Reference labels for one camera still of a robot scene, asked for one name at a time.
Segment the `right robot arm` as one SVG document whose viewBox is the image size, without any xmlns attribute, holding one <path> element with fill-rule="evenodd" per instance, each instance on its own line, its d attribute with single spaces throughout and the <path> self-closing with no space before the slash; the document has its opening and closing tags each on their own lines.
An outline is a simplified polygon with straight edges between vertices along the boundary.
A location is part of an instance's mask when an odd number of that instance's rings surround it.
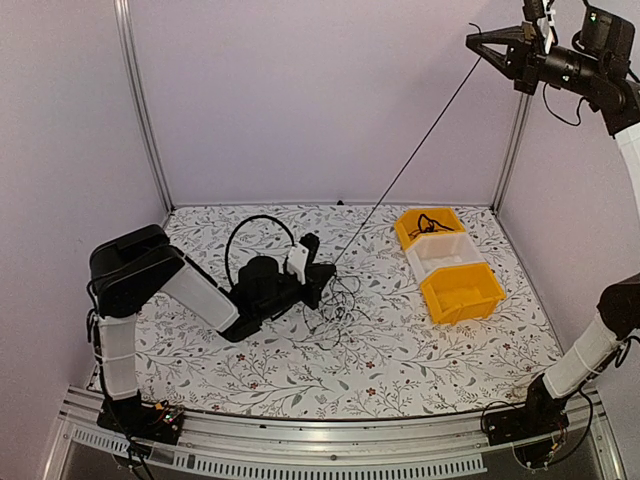
<svg viewBox="0 0 640 480">
<path fill-rule="evenodd" d="M 639 79 L 631 70 L 635 37 L 632 22 L 584 4 L 581 28 L 572 46 L 560 46 L 549 1 L 526 1 L 520 25 L 469 34 L 466 47 L 491 64 L 515 90 L 534 95 L 544 84 L 566 90 L 601 114 L 610 136 L 639 123 Z M 597 314 L 569 351 L 529 385 L 533 400 L 517 415 L 517 427 L 537 436 L 552 424 L 559 402 L 572 396 L 613 358 L 615 350 L 639 328 L 639 277 L 605 288 Z"/>
</svg>

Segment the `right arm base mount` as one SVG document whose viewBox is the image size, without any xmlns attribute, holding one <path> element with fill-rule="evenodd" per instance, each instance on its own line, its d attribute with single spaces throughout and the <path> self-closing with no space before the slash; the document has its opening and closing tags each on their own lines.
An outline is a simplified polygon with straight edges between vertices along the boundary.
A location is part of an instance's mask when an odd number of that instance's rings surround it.
<svg viewBox="0 0 640 480">
<path fill-rule="evenodd" d="M 529 443 L 515 449 L 516 460 L 524 467 L 547 467 L 564 443 L 565 429 L 569 426 L 565 407 L 568 398 L 554 398 L 542 378 L 537 378 L 528 389 L 526 400 L 520 407 L 483 413 L 480 427 L 491 446 L 512 443 L 559 431 L 559 440 Z"/>
</svg>

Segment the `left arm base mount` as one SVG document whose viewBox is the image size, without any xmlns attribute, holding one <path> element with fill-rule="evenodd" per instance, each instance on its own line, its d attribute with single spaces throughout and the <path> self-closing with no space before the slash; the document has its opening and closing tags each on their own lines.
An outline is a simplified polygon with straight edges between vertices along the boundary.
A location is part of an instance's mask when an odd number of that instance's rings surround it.
<svg viewBox="0 0 640 480">
<path fill-rule="evenodd" d="M 104 373 L 99 374 L 104 400 L 97 425 L 103 429 L 122 433 L 126 438 L 144 439 L 176 445 L 184 423 L 183 405 L 173 405 L 167 400 L 154 405 L 145 404 L 141 393 L 115 400 L 107 392 Z"/>
</svg>

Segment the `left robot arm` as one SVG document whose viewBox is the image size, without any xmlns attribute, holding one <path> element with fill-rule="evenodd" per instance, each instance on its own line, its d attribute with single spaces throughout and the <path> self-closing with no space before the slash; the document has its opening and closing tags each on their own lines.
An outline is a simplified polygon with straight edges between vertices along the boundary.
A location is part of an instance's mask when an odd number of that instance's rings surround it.
<svg viewBox="0 0 640 480">
<path fill-rule="evenodd" d="M 284 262 L 256 256 L 228 289 L 151 224 L 98 246 L 89 257 L 88 293 L 97 317 L 92 342 L 111 419 L 128 434 L 148 426 L 135 373 L 136 326 L 142 308 L 165 294 L 229 342 L 240 342 L 297 304 L 315 310 L 337 269 L 315 260 L 319 239 L 295 242 Z"/>
</svg>

